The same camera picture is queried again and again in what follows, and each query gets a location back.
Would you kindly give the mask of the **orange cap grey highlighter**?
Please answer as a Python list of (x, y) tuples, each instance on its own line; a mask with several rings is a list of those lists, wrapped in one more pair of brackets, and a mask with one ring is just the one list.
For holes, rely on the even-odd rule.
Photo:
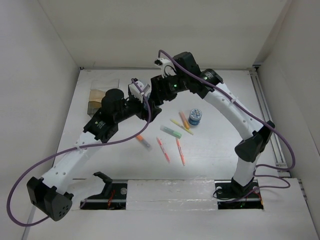
[(135, 137), (142, 145), (143, 147), (147, 150), (147, 151), (151, 151), (152, 150), (152, 146), (151, 144), (141, 135), (137, 135)]

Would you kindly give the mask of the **blue slime jar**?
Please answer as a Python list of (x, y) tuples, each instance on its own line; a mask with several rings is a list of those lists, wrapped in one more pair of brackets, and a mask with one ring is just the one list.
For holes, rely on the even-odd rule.
[(197, 126), (199, 125), (201, 119), (202, 119), (202, 111), (198, 108), (194, 108), (189, 113), (188, 122), (193, 125)]
[(151, 96), (151, 92), (149, 92), (149, 93), (146, 95), (147, 100), (149, 100), (150, 96)]

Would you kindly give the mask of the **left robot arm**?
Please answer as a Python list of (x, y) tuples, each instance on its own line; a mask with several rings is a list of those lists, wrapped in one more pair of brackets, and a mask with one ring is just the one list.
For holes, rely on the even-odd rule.
[(129, 92), (125, 98), (122, 90), (113, 88), (105, 93), (101, 107), (84, 126), (75, 150), (40, 178), (32, 177), (26, 184), (31, 203), (57, 222), (65, 217), (73, 204), (69, 184), (84, 164), (119, 130), (119, 123), (137, 116), (152, 122), (162, 111), (151, 98)]

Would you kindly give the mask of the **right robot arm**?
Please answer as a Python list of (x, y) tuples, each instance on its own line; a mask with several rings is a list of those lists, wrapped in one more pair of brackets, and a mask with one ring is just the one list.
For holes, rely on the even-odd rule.
[(161, 68), (161, 75), (151, 78), (149, 103), (154, 117), (165, 101), (172, 101), (179, 92), (190, 91), (215, 107), (238, 131), (242, 140), (234, 148), (238, 161), (230, 188), (235, 196), (243, 197), (249, 192), (258, 158), (275, 125), (272, 121), (263, 125), (242, 111), (241, 103), (225, 95), (230, 91), (222, 77), (211, 68), (200, 70), (190, 52), (182, 52), (173, 60), (158, 57), (154, 63)]

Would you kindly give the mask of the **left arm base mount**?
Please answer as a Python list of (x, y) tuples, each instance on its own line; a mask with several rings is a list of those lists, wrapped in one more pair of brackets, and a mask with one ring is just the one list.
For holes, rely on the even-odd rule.
[(97, 193), (85, 197), (79, 205), (81, 210), (126, 210), (128, 181), (113, 180), (102, 172), (93, 174), (103, 182)]

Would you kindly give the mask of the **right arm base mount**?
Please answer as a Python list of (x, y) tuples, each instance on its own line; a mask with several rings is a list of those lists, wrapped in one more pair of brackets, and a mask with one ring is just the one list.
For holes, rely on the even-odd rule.
[(258, 187), (258, 181), (253, 180), (248, 188), (238, 193), (233, 189), (231, 180), (215, 181), (212, 197), (217, 200), (219, 210), (263, 210), (264, 204), (259, 192), (251, 192)]

